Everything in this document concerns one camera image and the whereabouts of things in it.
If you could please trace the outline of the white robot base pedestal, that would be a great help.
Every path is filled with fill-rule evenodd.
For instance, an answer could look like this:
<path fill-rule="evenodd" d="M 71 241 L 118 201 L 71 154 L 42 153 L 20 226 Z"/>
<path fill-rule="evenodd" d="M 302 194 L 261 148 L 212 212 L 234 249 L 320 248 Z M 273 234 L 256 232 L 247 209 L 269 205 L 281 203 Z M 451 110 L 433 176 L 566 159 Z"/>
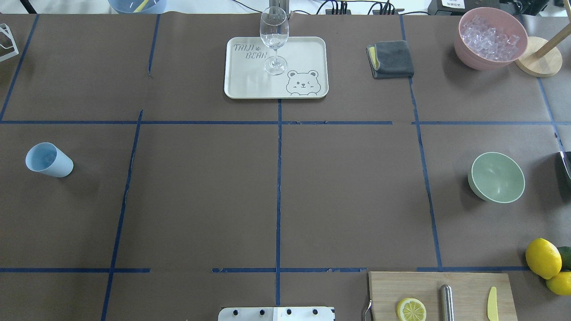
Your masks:
<path fill-rule="evenodd" d="M 335 310 L 326 306 L 227 307 L 219 321 L 334 321 Z"/>

